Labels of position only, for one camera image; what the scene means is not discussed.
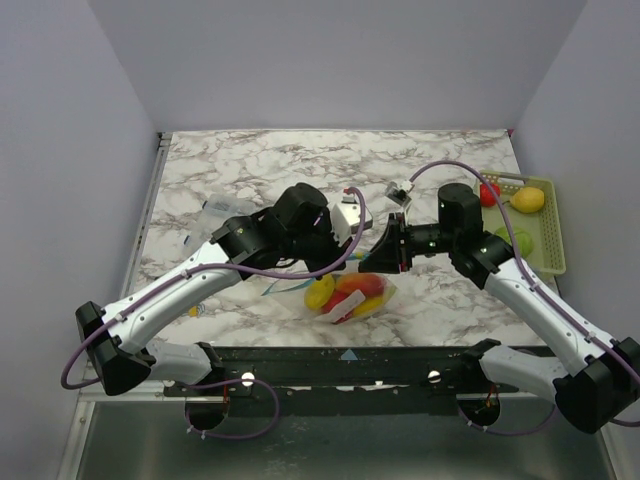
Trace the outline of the yellow toy starfruit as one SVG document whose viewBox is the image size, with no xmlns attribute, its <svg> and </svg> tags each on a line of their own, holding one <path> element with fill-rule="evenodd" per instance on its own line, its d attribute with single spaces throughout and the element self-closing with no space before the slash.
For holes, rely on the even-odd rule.
<svg viewBox="0 0 640 480">
<path fill-rule="evenodd" d="M 335 289 L 335 279 L 331 274 L 314 279 L 304 293 L 304 305 L 309 310 L 320 310 L 331 298 Z"/>
</svg>

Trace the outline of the yellow toy banana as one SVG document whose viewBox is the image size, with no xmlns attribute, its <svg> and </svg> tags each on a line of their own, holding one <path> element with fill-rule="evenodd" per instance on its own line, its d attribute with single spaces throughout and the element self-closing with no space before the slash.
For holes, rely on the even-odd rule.
<svg viewBox="0 0 640 480">
<path fill-rule="evenodd" d="M 352 318 L 369 317 L 382 310 L 391 300 L 389 295 L 367 297 L 362 303 L 357 305 L 351 312 Z"/>
</svg>

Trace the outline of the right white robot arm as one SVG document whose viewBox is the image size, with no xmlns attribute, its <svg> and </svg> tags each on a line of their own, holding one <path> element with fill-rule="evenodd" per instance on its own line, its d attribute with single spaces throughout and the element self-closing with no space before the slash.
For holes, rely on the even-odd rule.
<svg viewBox="0 0 640 480">
<path fill-rule="evenodd" d="M 553 403 L 576 429 L 593 434 L 639 399 L 639 344 L 618 341 L 573 310 L 534 275 L 501 237 L 485 231 L 481 202 L 467 185 L 438 191 L 438 221 L 409 225 L 388 218 L 382 237 L 358 269 L 407 272 L 416 256 L 445 253 L 454 269 L 507 305 L 551 349 L 541 358 L 498 341 L 474 346 L 460 367 L 469 390 L 506 384 Z"/>
</svg>

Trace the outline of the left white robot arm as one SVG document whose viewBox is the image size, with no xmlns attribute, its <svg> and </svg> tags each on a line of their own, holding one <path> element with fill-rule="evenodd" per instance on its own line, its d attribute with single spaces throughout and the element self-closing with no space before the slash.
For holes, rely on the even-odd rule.
<svg viewBox="0 0 640 480">
<path fill-rule="evenodd" d="M 366 218 L 359 203 L 335 205 L 315 187 L 298 183 L 276 203 L 230 216 L 178 266 L 143 289 L 106 306 L 92 301 L 75 312 L 81 351 L 109 396 L 146 380 L 175 380 L 201 395 L 222 380 L 219 360 L 205 344 L 156 341 L 167 325 L 203 300 L 253 275 L 278 277 L 282 260 L 302 261 L 303 279 L 344 268 Z"/>
</svg>

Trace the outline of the clear zip top bag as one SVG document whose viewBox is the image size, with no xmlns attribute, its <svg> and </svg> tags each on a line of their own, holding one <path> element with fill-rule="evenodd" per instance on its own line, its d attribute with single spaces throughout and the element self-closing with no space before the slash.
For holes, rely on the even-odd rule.
<svg viewBox="0 0 640 480">
<path fill-rule="evenodd" d="M 335 280 L 340 275 L 359 273 L 358 264 L 361 260 L 357 260 L 355 254 L 352 254 L 348 258 L 344 270 L 331 273 Z M 397 292 L 397 287 L 385 275 L 380 273 L 374 274 L 381 275 L 387 280 L 388 290 L 385 295 L 391 296 L 392 299 Z M 326 324 L 339 325 L 348 321 L 363 320 L 372 316 L 365 318 L 351 317 L 352 310 L 366 299 L 361 291 L 355 291 L 347 295 L 334 289 L 330 300 L 320 310 L 309 310 L 304 305 L 304 293 L 313 280 L 314 279 L 304 279 L 294 281 L 278 279 L 263 291 L 262 296 L 272 297 L 296 318 L 315 320 Z"/>
</svg>

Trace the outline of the red toy tomato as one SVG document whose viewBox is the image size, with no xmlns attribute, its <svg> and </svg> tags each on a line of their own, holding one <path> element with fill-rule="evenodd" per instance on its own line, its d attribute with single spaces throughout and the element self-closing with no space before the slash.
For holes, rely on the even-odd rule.
<svg viewBox="0 0 640 480">
<path fill-rule="evenodd" d="M 374 273 L 359 273 L 356 289 L 361 291 L 366 298 L 384 296 L 388 290 L 387 280 Z"/>
</svg>

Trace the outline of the red toy chili pepper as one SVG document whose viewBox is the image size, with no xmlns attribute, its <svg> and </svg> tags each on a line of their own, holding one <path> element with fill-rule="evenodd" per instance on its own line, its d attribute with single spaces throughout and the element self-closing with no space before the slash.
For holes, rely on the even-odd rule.
<svg viewBox="0 0 640 480">
<path fill-rule="evenodd" d="M 350 295 L 355 291 L 363 290 L 366 276 L 361 273 L 349 273 L 340 275 L 335 280 L 335 290 Z"/>
</svg>

